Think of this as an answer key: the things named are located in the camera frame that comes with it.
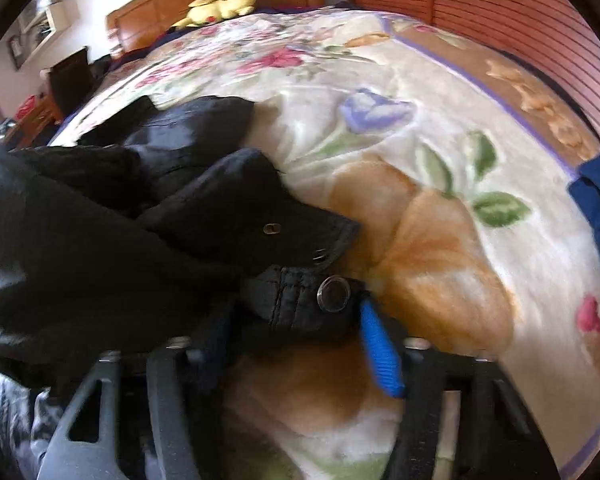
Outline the black jacket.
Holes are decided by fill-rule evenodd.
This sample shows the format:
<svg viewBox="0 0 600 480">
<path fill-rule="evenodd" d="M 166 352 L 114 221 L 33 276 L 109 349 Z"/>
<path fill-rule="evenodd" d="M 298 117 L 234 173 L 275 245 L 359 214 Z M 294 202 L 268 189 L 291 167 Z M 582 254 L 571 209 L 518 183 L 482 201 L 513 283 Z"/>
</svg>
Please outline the black jacket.
<svg viewBox="0 0 600 480">
<path fill-rule="evenodd" d="M 362 287 L 334 266 L 358 222 L 307 205 L 245 144 L 253 102 L 140 98 L 76 146 L 0 145 L 0 479 L 38 475 L 101 356 L 215 341 L 223 479 L 299 467 L 227 414 L 230 370 L 285 341 L 338 341 Z"/>
</svg>

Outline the floral bed blanket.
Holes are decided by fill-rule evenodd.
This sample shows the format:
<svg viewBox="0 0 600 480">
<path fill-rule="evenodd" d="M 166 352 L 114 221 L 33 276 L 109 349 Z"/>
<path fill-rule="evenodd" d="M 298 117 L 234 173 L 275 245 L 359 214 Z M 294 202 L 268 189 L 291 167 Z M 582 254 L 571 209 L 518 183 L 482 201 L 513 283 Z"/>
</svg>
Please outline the floral bed blanket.
<svg viewBox="0 0 600 480">
<path fill-rule="evenodd" d="M 600 142 L 542 81 L 400 14 L 251 14 L 115 70 L 56 143 L 140 96 L 252 101 L 247 141 L 286 187 L 360 222 L 338 270 L 416 335 L 499 358 L 562 478 L 592 462 L 600 257 L 568 188 Z"/>
</svg>

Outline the wooden cabinet desk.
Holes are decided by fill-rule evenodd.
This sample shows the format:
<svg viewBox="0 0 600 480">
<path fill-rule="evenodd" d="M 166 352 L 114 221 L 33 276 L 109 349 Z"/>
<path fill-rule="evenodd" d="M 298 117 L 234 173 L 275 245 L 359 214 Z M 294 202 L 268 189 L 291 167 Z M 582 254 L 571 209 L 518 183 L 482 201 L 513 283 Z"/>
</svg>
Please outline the wooden cabinet desk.
<svg viewBox="0 0 600 480">
<path fill-rule="evenodd" d="M 27 113 L 5 134 L 5 148 L 40 148 L 50 143 L 64 120 L 51 96 L 30 96 Z"/>
</svg>

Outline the red basket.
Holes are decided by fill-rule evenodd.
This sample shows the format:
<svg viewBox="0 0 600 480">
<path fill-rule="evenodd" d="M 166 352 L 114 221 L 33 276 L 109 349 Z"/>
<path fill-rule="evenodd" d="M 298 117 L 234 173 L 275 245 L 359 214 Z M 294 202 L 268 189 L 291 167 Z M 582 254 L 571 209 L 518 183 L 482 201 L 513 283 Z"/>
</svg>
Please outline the red basket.
<svg viewBox="0 0 600 480">
<path fill-rule="evenodd" d="M 37 96 L 29 96 L 17 110 L 17 114 L 16 114 L 17 122 L 21 122 L 22 120 L 25 120 L 30 114 L 34 113 L 37 106 L 38 106 L 38 97 Z"/>
</svg>

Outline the dark wooden chair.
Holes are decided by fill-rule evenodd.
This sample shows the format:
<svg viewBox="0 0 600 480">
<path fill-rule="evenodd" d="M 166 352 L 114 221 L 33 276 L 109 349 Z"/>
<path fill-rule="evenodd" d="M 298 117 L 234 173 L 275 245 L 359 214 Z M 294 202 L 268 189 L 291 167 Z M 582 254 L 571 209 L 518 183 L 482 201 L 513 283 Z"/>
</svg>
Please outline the dark wooden chair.
<svg viewBox="0 0 600 480">
<path fill-rule="evenodd" d="M 88 64 L 88 47 L 77 50 L 48 72 L 48 88 L 61 115 L 68 117 L 87 98 L 94 87 Z"/>
</svg>

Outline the louvered wooden wardrobe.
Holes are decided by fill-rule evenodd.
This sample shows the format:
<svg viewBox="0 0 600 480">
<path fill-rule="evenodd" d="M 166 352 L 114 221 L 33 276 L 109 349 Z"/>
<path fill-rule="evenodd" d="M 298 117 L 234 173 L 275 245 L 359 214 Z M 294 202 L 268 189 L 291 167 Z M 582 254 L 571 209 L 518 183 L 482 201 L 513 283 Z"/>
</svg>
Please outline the louvered wooden wardrobe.
<svg viewBox="0 0 600 480">
<path fill-rule="evenodd" d="M 600 136 L 600 37 L 569 0 L 353 0 L 506 51 L 568 91 Z"/>
</svg>

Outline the yellow plush toy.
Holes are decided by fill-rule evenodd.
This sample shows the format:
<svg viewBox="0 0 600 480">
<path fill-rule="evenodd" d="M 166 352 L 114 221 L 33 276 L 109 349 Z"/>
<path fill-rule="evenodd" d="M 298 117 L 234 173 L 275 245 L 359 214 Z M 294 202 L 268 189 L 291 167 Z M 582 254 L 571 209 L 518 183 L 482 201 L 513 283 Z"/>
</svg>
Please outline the yellow plush toy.
<svg viewBox="0 0 600 480">
<path fill-rule="evenodd" d="M 239 18 L 253 12 L 256 3 L 257 0 L 195 0 L 189 3 L 185 18 L 175 22 L 172 27 L 176 30 L 198 28 Z"/>
</svg>

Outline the white wall shelf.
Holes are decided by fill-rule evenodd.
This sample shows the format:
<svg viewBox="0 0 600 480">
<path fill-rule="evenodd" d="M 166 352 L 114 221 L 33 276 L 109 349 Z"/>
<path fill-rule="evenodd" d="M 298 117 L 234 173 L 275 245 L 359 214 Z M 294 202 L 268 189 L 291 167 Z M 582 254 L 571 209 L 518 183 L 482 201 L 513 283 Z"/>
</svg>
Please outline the white wall shelf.
<svg viewBox="0 0 600 480">
<path fill-rule="evenodd" d="M 31 0 L 7 34 L 7 50 L 15 70 L 21 70 L 69 26 L 64 0 Z"/>
</svg>

